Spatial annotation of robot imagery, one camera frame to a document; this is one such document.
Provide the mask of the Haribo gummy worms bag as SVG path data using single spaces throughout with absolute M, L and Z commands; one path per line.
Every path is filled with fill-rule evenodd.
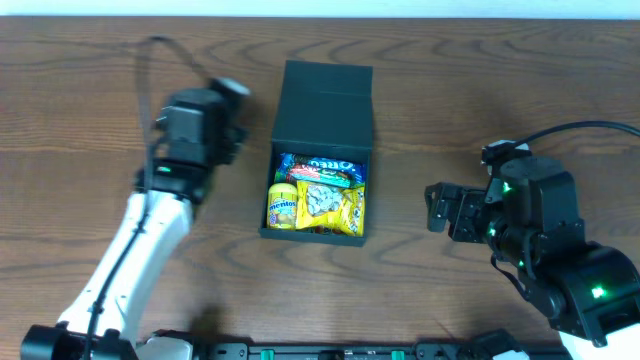
M 315 227 L 315 228 L 306 228 L 306 229 L 302 229 L 302 230 L 284 230 L 284 231 L 307 231 L 307 232 L 312 232 L 312 233 L 317 233 L 317 234 L 326 234 L 326 233 L 331 233 L 331 232 L 335 232 L 337 230 L 330 230 L 321 226 Z

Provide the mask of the blue Oreo cookie pack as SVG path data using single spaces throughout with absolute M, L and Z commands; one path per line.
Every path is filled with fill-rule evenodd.
M 292 153 L 282 153 L 280 155 L 280 159 L 280 164 L 277 167 L 274 175 L 275 183 L 286 182 L 290 184 L 296 184 L 298 181 L 289 182 L 286 180 L 287 171 L 293 165 L 307 164 L 348 174 L 352 178 L 352 186 L 350 188 L 363 187 L 366 184 L 366 167 L 361 164 L 337 159 L 311 157 Z

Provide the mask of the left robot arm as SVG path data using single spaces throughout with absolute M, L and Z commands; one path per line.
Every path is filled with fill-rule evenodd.
M 23 359 L 136 359 L 141 316 L 206 199 L 214 170 L 232 163 L 235 124 L 250 91 L 229 78 L 169 96 L 145 130 L 146 158 L 122 223 L 91 278 L 53 326 L 34 325 Z

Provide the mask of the yellow Mentos gum bottle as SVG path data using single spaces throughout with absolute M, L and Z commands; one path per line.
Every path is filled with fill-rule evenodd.
M 289 183 L 277 183 L 268 191 L 266 225 L 270 229 L 295 230 L 298 190 Z

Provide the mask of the red green KitKat bar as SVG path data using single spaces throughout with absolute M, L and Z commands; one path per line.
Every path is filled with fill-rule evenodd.
M 293 165 L 286 173 L 286 180 L 314 182 L 339 188 L 352 186 L 352 178 L 346 173 L 307 164 Z

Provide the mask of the dark green lidded box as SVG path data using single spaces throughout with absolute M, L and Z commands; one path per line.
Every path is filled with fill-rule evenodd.
M 271 134 L 266 186 L 280 155 L 360 165 L 370 183 L 374 141 L 373 68 L 288 60 Z

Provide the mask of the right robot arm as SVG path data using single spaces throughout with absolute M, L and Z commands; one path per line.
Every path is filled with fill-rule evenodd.
M 493 267 L 558 331 L 576 358 L 628 355 L 639 338 L 639 272 L 621 251 L 589 242 L 572 178 L 494 179 L 486 189 L 425 190 L 427 227 L 485 244 Z

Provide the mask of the yellow Hacks candy bag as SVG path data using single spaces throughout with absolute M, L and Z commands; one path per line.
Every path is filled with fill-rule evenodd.
M 298 181 L 296 229 L 318 226 L 347 236 L 362 236 L 366 210 L 365 188 L 338 188 Z

